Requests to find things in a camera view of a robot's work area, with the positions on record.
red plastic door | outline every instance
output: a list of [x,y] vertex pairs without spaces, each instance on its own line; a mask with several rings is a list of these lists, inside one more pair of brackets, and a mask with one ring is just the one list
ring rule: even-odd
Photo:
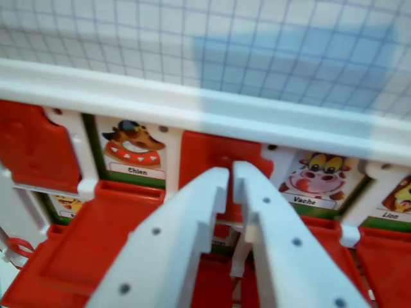
[[39,106],[0,100],[0,160],[13,181],[77,193],[81,178],[67,130]]
[[[204,133],[184,132],[181,146],[179,187],[185,186],[196,176],[212,167],[231,169],[235,160],[246,160],[269,177],[274,170],[274,164],[261,157],[261,149],[261,144],[257,142]],[[232,202],[231,178],[226,211],[218,218],[226,221],[242,221],[241,205]]]

screw hole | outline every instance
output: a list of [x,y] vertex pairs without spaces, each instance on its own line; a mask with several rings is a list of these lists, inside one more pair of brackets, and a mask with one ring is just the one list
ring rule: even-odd
[[382,170],[387,170],[387,169],[390,169],[390,168],[391,168],[391,164],[384,164],[384,165],[381,166]]
[[345,301],[344,301],[342,298],[337,298],[337,299],[335,300],[335,305],[336,305],[338,308],[344,308],[344,307],[345,307]]
[[121,295],[127,294],[130,291],[130,285],[126,283],[121,284],[118,291]]
[[159,235],[161,233],[161,229],[160,228],[153,228],[152,230],[152,234],[153,235]]
[[300,247],[302,245],[302,241],[298,237],[296,237],[295,239],[293,239],[293,245]]
[[162,133],[166,133],[166,132],[168,132],[168,127],[167,126],[159,126],[159,130]]

dog face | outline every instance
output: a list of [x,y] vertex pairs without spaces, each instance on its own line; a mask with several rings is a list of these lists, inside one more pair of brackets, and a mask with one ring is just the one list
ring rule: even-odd
[[103,136],[128,151],[159,151],[165,147],[162,142],[150,136],[146,126],[140,126],[136,122],[122,121],[119,123],[119,128],[113,127],[112,129],[114,133],[104,133]]

cartoon lion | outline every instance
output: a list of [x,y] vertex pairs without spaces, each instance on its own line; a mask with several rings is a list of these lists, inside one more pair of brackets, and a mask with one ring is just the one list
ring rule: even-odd
[[389,210],[398,213],[405,213],[411,210],[411,176],[402,180],[385,198],[383,205]]

white plastic frame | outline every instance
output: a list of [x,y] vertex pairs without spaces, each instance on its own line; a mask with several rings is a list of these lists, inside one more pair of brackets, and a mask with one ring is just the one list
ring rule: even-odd
[[26,258],[9,249],[6,243],[8,237],[23,239],[35,249],[47,239],[51,222],[36,193],[15,188],[11,172],[1,165],[0,168],[0,257],[21,267]]
[[2,99],[411,167],[400,120],[5,59],[0,71]]
[[340,221],[342,227],[340,244],[345,247],[355,247],[361,238],[358,227],[398,183],[411,174],[411,169],[381,162],[367,162],[365,173],[374,181],[355,199]]
[[69,134],[71,145],[82,173],[82,179],[77,185],[78,198],[84,200],[93,199],[94,188],[99,178],[81,113],[72,110],[61,110],[60,114],[48,107],[44,108],[44,111],[50,121],[64,126]]

